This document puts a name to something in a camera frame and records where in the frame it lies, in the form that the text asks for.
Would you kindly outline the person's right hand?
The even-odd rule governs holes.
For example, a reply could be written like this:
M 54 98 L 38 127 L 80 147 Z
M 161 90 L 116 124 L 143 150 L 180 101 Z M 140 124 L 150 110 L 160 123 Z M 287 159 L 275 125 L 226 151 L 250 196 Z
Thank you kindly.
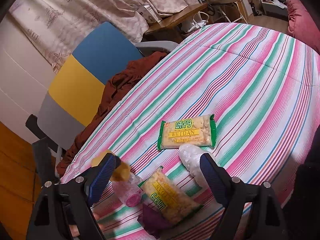
M 104 226 L 98 222 L 100 219 L 100 216 L 97 213 L 92 213 L 92 217 L 94 218 L 94 222 L 87 221 L 86 223 L 81 222 L 79 224 L 69 224 L 69 229 L 71 232 L 71 236 L 73 238 L 82 238 L 83 233 L 85 235 L 89 233 L 93 233 L 97 231 L 97 228 L 100 230 L 103 230 Z

